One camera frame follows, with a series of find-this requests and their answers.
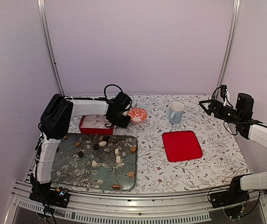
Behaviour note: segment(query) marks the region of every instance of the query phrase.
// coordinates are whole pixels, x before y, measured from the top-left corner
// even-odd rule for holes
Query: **white robot arm segment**
[[[251,125],[249,139],[267,149],[267,127]],[[242,190],[267,190],[267,172],[243,176],[240,187]]]
[[[70,100],[73,103],[71,117],[85,115],[106,115],[108,104],[99,100]],[[37,176],[35,178],[39,183],[48,183],[51,180],[51,168],[53,165],[56,150],[61,142],[57,139],[47,139],[43,133],[43,142],[41,144],[40,158],[37,159]]]

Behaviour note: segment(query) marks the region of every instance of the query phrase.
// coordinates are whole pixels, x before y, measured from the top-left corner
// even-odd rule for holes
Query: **red patterned bowl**
[[[142,108],[130,109],[127,115],[131,117],[130,122],[136,125],[143,123],[148,116],[147,112]]]

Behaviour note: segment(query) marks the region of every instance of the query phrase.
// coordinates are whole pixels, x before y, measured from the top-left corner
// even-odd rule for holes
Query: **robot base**
[[[34,178],[33,174],[31,174],[30,182],[33,187],[29,199],[36,202],[47,203],[49,205],[54,205],[61,208],[67,208],[70,194],[63,193],[62,191],[51,190],[50,189],[51,182],[40,184]]]
[[[229,196],[229,191],[221,191],[209,195],[213,208],[224,207],[232,204],[241,203],[250,199],[247,191],[242,191]]]

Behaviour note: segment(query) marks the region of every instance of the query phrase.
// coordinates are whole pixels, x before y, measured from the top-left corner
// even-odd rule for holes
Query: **table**
[[[249,174],[250,170],[235,140],[223,126],[223,121],[208,116],[198,105],[204,95],[144,95],[131,96],[134,107],[144,108],[148,118],[141,125],[130,124],[127,129],[115,127],[114,134],[132,135],[138,138],[137,183],[130,192],[100,191],[63,184],[74,191],[102,193],[152,194],[174,193],[210,189],[228,185],[237,175]],[[184,104],[183,120],[172,125],[168,120],[169,104]],[[81,117],[72,117],[70,133],[80,133]],[[162,134],[165,132],[192,130],[203,151],[203,157],[191,161],[168,162]]]

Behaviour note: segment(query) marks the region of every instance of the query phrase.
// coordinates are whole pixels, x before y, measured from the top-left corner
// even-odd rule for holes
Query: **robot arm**
[[[267,149],[267,127],[251,125],[248,137]],[[243,176],[240,187],[242,190],[267,190],[267,172]]]
[[[130,116],[123,115],[123,112],[130,108],[131,103],[131,98],[122,91],[113,99],[65,98],[55,94],[38,125],[41,136],[36,147],[35,172],[31,175],[33,188],[30,199],[60,207],[67,206],[68,194],[50,189],[50,174],[56,150],[68,132],[71,117],[105,115],[112,125],[126,128]]]
[[[227,86],[222,85],[218,88],[221,89],[220,95],[224,103],[216,100],[213,94],[210,100],[199,102],[204,111],[208,115],[213,113],[216,118],[227,123],[235,124],[237,133],[267,149],[267,126],[252,119],[254,99],[250,95],[239,93],[234,109],[232,105],[228,106],[226,103],[228,102]],[[248,197],[247,191],[249,190],[267,191],[267,172],[236,176],[232,179],[226,195],[215,193],[211,194],[211,197],[214,199],[214,204],[224,206],[228,202],[228,198],[233,203],[244,201]]]

